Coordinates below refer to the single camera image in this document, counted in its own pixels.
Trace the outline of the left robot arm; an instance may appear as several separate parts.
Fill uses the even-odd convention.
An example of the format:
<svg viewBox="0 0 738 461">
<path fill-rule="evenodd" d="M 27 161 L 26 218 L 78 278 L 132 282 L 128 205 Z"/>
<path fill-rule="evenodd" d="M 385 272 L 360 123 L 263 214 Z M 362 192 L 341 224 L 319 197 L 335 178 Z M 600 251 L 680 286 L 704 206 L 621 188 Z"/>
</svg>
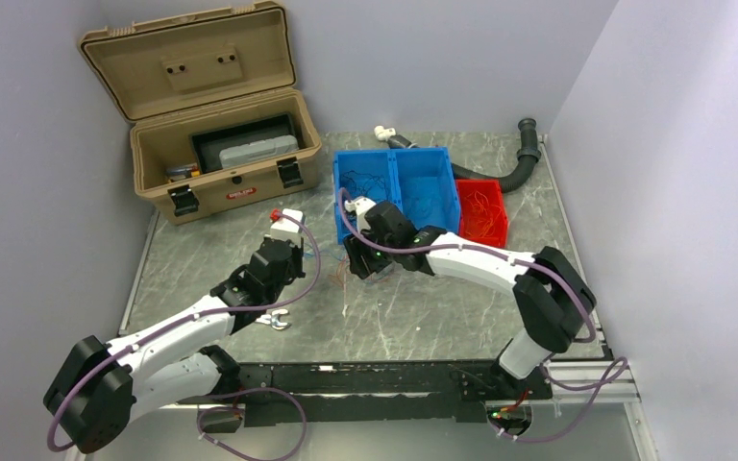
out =
<svg viewBox="0 0 738 461">
<path fill-rule="evenodd" d="M 304 277 L 303 236 L 272 230 L 250 261 L 185 310 L 138 333 L 78 341 L 43 397 L 53 417 L 47 447 L 93 453 L 135 419 L 189 397 L 230 400 L 239 366 L 216 341 L 279 306 Z"/>
</svg>

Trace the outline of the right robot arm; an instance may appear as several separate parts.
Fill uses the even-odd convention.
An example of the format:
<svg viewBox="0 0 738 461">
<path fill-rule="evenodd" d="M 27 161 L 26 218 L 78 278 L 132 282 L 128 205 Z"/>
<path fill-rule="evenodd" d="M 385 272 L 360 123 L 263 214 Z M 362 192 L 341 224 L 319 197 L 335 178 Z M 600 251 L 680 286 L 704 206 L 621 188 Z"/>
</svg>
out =
<svg viewBox="0 0 738 461">
<path fill-rule="evenodd" d="M 511 294 L 523 324 L 495 360 L 491 385 L 513 399 L 545 359 L 564 353 L 582 328 L 596 336 L 591 313 L 597 298 L 566 256 L 546 246 L 531 254 L 467 240 L 435 226 L 416 229 L 389 201 L 339 199 L 348 235 L 343 245 L 351 272 L 361 279 L 391 263 L 432 277 L 448 277 Z"/>
</svg>

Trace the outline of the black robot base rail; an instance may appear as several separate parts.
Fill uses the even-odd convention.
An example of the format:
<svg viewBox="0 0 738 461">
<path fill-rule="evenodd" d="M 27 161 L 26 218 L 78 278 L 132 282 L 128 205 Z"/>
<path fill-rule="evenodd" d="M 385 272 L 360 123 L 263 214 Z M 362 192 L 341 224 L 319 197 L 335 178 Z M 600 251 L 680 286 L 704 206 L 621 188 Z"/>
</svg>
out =
<svg viewBox="0 0 738 461">
<path fill-rule="evenodd" d="M 223 384 L 185 404 L 233 401 L 247 427 L 311 423 L 451 419 L 484 423 L 487 414 L 520 400 L 553 396 L 539 371 L 517 381 L 495 370 L 491 359 L 380 362 L 245 362 L 238 384 Z"/>
</svg>

